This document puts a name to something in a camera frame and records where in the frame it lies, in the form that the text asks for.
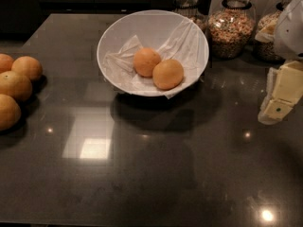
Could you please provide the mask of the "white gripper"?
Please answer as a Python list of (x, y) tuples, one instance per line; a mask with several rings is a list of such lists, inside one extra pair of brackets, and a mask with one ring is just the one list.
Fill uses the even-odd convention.
[(274, 125), (282, 121), (303, 97), (303, 0), (292, 0), (279, 15), (274, 31), (274, 51), (285, 61), (267, 75), (266, 97), (258, 121)]

